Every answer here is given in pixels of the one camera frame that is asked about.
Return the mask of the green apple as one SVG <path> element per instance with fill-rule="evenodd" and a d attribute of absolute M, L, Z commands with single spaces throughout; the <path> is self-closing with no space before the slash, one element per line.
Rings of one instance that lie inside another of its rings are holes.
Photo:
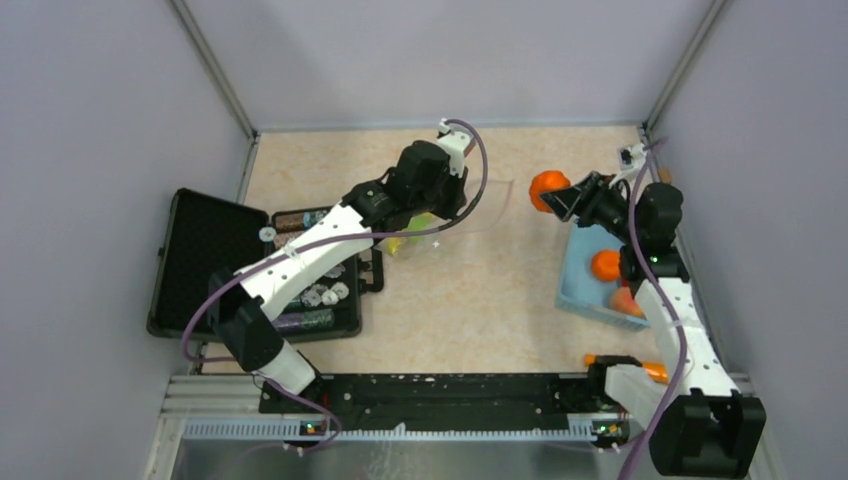
<path fill-rule="evenodd" d="M 422 213 L 412 217 L 405 231 L 413 233 L 413 236 L 406 237 L 406 240 L 410 242 L 420 240 L 422 238 L 421 232 L 437 226 L 437 223 L 438 218 L 431 213 Z"/>

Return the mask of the orange fruit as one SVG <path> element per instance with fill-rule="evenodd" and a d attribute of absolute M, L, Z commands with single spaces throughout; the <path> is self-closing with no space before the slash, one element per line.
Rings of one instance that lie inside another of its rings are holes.
<path fill-rule="evenodd" d="M 590 271 L 600 282 L 617 282 L 621 278 L 620 253 L 605 249 L 597 252 L 590 260 Z"/>
<path fill-rule="evenodd" d="M 551 213 L 551 208 L 541 198 L 542 194 L 569 188 L 571 181 L 558 170 L 546 170 L 531 181 L 528 194 L 533 207 L 542 213 Z"/>

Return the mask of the yellow banana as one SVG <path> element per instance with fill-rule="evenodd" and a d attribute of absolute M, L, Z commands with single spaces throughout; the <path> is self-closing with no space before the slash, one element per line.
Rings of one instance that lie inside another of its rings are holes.
<path fill-rule="evenodd" d="M 406 239 L 404 237 L 388 238 L 384 244 L 385 252 L 392 257 L 396 257 L 401 253 L 405 243 Z"/>

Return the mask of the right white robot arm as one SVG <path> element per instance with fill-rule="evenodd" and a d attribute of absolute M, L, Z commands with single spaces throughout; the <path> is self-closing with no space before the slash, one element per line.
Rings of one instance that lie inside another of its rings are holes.
<path fill-rule="evenodd" d="M 532 186 L 530 197 L 539 211 L 579 228 L 599 226 L 621 241 L 619 276 L 662 354 L 665 386 L 632 364 L 607 366 L 586 385 L 594 409 L 612 412 L 621 405 L 642 425 L 620 476 L 628 477 L 647 452 L 664 476 L 745 478 L 767 414 L 727 373 L 694 306 L 691 276 L 675 245 L 681 191 L 658 182 L 637 193 L 592 172 L 577 184 Z"/>

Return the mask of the clear zip top bag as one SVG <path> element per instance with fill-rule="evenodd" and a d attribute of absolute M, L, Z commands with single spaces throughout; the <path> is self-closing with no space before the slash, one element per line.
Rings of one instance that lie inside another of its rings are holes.
<path fill-rule="evenodd" d="M 466 182 L 466 204 L 456 215 L 442 219 L 433 213 L 414 216 L 404 232 L 415 236 L 391 237 L 376 243 L 375 249 L 390 258 L 436 258 L 459 247 L 465 240 L 481 236 L 494 229 L 505 217 L 515 191 L 513 179 L 480 177 Z"/>

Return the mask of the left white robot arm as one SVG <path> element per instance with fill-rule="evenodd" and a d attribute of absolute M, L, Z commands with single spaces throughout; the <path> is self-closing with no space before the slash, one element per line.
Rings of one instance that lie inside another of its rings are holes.
<path fill-rule="evenodd" d="M 483 144 L 465 133 L 415 141 L 383 177 L 356 185 L 314 226 L 266 258 L 231 277 L 216 274 L 201 311 L 242 370 L 282 389 L 297 413 L 319 404 L 318 372 L 273 326 L 295 297 L 345 260 L 387 238 L 410 236 L 410 221 L 424 213 L 459 223 L 466 201 L 466 160 Z"/>

